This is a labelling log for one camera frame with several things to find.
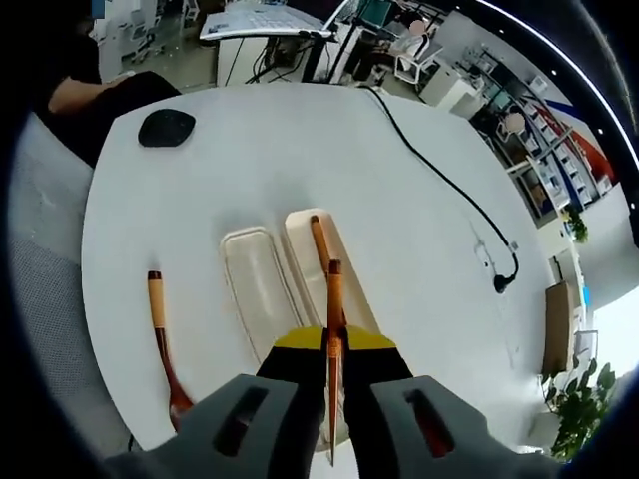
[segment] black cable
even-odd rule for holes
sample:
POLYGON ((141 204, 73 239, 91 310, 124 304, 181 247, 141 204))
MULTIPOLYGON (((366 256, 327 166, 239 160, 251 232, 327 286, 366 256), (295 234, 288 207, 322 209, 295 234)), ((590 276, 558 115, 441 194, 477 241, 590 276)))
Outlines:
POLYGON ((258 67, 258 63, 260 62, 260 60, 262 60, 262 56, 267 52, 267 48, 269 48, 269 42, 267 42, 267 44, 264 46, 264 48, 260 52, 260 55, 258 55, 258 58, 256 58, 256 61, 253 62, 253 68, 252 68, 253 77, 251 77, 249 80, 247 80, 245 82, 245 85, 249 85, 251 83, 254 83, 256 81, 256 79, 259 78, 258 71, 256 70, 256 68, 258 67))
POLYGON ((473 205, 475 207, 475 209, 481 213, 481 215, 484 217, 484 219, 488 222, 489 225, 492 226, 492 228, 494 229, 494 231, 497 233, 497 236, 499 237, 499 239, 506 245, 506 247, 508 248, 508 250, 511 252, 512 254, 512 260, 515 263, 515 271, 511 276, 503 276, 501 274, 498 274, 495 278, 494 278, 494 286, 495 289, 497 290, 497 292, 503 292, 505 290, 505 288, 511 284, 513 281, 515 281, 515 279, 517 278, 517 274, 519 273, 519 259, 517 258, 517 254, 512 250, 512 248, 510 247, 510 242, 508 242, 508 239, 506 239, 506 236, 501 232, 501 230, 499 229, 499 227, 495 224, 495 222, 492 220, 492 218, 488 215, 487 212, 485 212, 483 210, 483 208, 477 204, 477 202, 470 197, 470 195, 465 192, 464 190, 462 190, 458 185, 456 185, 452 180, 450 180, 444 173, 442 173, 438 167, 436 167, 433 163, 431 163, 429 160, 426 159, 426 157, 424 155, 422 155, 408 140, 408 138, 406 137, 406 135, 403 133, 403 131, 401 130, 401 128, 399 127, 399 125, 397 124, 397 121, 395 120, 394 116, 392 115, 392 113, 390 112, 390 109, 388 108, 388 106, 386 105, 386 102, 382 99, 382 97, 379 95, 378 92, 376 92, 373 88, 369 87, 368 85, 362 85, 360 88, 363 88, 365 90, 369 90, 371 93, 373 93, 375 95, 375 97, 377 98, 377 100, 379 101, 379 103, 381 104, 381 107, 383 108, 383 110, 385 111, 386 115, 388 116, 388 119, 390 120, 390 122, 392 123, 392 125, 395 128, 395 131, 397 132, 397 134, 399 135, 399 137, 401 138, 401 140, 403 141, 403 143, 406 145, 406 147, 412 151, 412 153, 417 156, 420 160, 422 160, 424 163, 426 163, 428 165, 428 167, 433 170, 434 172, 436 172, 440 178, 442 178, 445 182, 448 183, 449 186, 451 186, 456 192, 458 192, 460 195, 462 195, 471 205, 473 205))
POLYGON ((328 50, 328 43, 323 46, 326 51, 326 56, 328 57, 328 61, 326 62, 326 82, 328 83, 328 75, 330 72, 330 51, 328 50))
POLYGON ((238 56, 240 55, 240 50, 242 50, 243 45, 244 45, 244 38, 240 42, 240 46, 238 47, 238 51, 236 52, 236 58, 233 59, 233 63, 231 64, 231 70, 229 70, 229 75, 227 76, 227 82, 224 84, 225 87, 229 85, 231 74, 233 73, 233 69, 236 68, 236 62, 238 61, 238 56))
POLYGON ((271 70, 272 68, 274 68, 274 66, 269 66, 266 69, 263 70, 263 68, 265 67, 265 65, 267 64, 267 56, 268 55, 273 55, 273 51, 269 50, 269 44, 267 44, 267 47, 264 51, 264 55, 262 55, 262 60, 260 60, 260 63, 258 64, 258 75, 255 77, 255 81, 256 83, 260 82, 260 77, 266 73, 267 71, 271 70))
POLYGON ((306 50, 308 50, 312 46, 313 45, 310 45, 310 46, 304 47, 302 49, 299 49, 296 52, 296 55, 299 55, 299 54, 301 54, 301 55, 300 55, 300 58, 298 59, 297 64, 291 70, 288 70, 287 72, 284 72, 284 73, 280 73, 275 78, 269 80, 269 83, 275 82, 275 81, 277 81, 279 79, 284 79, 285 80, 286 79, 286 78, 284 78, 285 76, 290 75, 291 73, 294 73, 300 67, 300 65, 302 64, 302 61, 304 60, 304 52, 306 50))

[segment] floor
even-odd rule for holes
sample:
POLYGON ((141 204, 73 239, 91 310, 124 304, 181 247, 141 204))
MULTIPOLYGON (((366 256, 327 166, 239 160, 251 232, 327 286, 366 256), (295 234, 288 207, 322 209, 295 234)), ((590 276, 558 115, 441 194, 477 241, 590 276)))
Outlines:
MULTIPOLYGON (((131 62, 125 61, 124 69, 137 72, 147 70, 154 71, 169 80, 183 93, 191 93, 214 87, 215 83, 212 82, 212 69, 215 51, 202 48, 195 41, 180 40, 179 31, 178 18, 164 19, 158 32, 158 44, 165 45, 165 52, 163 54, 150 56, 140 65, 133 65, 131 62)), ((392 95, 420 101, 412 86, 396 80, 392 75, 386 76, 382 87, 392 95)), ((502 319, 504 324, 508 324, 505 317, 502 319)), ((506 329, 512 329, 515 326, 510 323, 504 327, 506 327, 506 329)), ((490 371, 482 371, 481 373, 471 372, 472 367, 470 366, 470 361, 472 361, 472 358, 468 357, 467 372, 477 377, 469 380, 467 387, 478 387, 477 381, 479 379, 477 378, 485 380, 486 388, 496 387, 498 382, 502 380, 505 381, 508 387, 504 388, 503 384, 499 386, 504 391, 507 391, 507 393, 503 395, 502 401, 498 404, 482 404, 482 406, 489 409, 488 415, 491 418, 490 429, 500 431, 499 436, 501 440, 509 446, 525 444, 525 437, 530 427, 532 414, 538 411, 542 406, 539 384, 531 372, 532 368, 528 367, 530 366, 529 364, 526 364, 526 371, 525 374, 523 374, 521 370, 523 366, 519 363, 521 361, 525 362, 523 358, 527 357, 527 352, 523 350, 525 349, 523 346, 522 350, 520 350, 517 341, 513 341, 513 344, 516 344, 516 347, 514 347, 513 344, 497 344, 494 340, 491 340, 490 337, 476 339, 482 342, 482 345, 481 347, 475 348, 475 352, 483 350, 489 357, 498 355, 497 351, 507 349, 507 357, 504 359, 505 356, 499 352, 499 354, 501 354, 499 360, 509 363, 509 371, 511 374, 509 377, 497 378, 492 377, 490 371), (522 416, 522 410, 527 410, 529 413, 522 416)), ((519 344, 524 345, 526 343, 523 338, 519 339, 522 340, 519 344)))

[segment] computer mouse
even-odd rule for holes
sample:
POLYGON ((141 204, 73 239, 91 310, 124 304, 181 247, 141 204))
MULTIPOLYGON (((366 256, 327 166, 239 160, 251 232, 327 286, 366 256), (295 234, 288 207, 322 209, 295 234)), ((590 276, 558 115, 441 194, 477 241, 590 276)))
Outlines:
POLYGON ((147 148, 178 147, 185 142, 196 119, 188 113, 165 108, 150 114, 140 127, 138 141, 147 148))

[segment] table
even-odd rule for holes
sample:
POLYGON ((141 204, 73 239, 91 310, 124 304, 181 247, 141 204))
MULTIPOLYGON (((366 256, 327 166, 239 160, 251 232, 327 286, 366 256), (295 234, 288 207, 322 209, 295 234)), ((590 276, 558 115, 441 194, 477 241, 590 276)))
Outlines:
MULTIPOLYGON (((315 74, 313 76, 314 81, 321 83, 328 76, 328 72, 332 67, 334 61, 337 59, 337 55, 346 35, 350 28, 349 25, 344 25, 341 22, 335 22, 337 25, 336 32, 334 33, 335 41, 327 42, 318 59, 316 65, 315 74)), ((348 43, 344 49, 339 62, 335 68, 335 72, 332 77, 332 83, 338 83, 343 69, 350 57, 350 52, 357 43, 361 34, 361 27, 355 29, 354 34, 348 40, 348 43)), ((217 84, 219 87, 224 86, 237 86, 244 85, 249 79, 254 76, 253 69, 254 63, 258 56, 263 52, 263 49, 267 45, 268 38, 255 37, 255 38, 234 38, 229 40, 220 41, 220 50, 218 55, 218 72, 217 72, 217 84)), ((311 50, 302 53, 304 58, 296 57, 294 64, 297 65, 300 62, 299 67, 293 71, 293 67, 281 67, 271 70, 264 74, 261 78, 262 83, 267 83, 280 74, 288 73, 285 79, 282 81, 300 82, 303 78, 304 72, 309 61, 311 50)))
MULTIPOLYGON (((406 149, 370 92, 229 87, 133 111, 114 123, 95 171, 82 283, 102 376, 143 448, 173 434, 147 271, 163 273, 175 369, 201 400, 258 368, 235 318, 220 240, 261 226, 274 233, 281 253, 286 216, 312 207, 332 214, 379 327, 412 372, 434 376, 478 407, 497 438, 523 434, 543 354, 544 290, 552 284, 534 224, 465 120, 385 98, 415 146, 517 242, 517 281, 495 293, 477 252, 488 251, 497 269, 511 274, 509 251, 406 149), (188 112, 198 124, 178 148, 144 149, 138 129, 162 107, 188 112)), ((339 449, 338 470, 352 471, 351 444, 339 449)), ((318 462, 312 475, 327 467, 318 462)))

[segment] gray chair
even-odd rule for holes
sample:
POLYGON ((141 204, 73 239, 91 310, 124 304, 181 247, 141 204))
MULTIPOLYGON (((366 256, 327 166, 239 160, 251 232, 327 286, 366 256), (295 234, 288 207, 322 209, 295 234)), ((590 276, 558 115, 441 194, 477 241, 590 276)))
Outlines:
POLYGON ((31 115, 9 188, 12 286, 50 393, 102 457, 124 452, 130 432, 100 375, 82 299, 80 256, 93 171, 31 115))

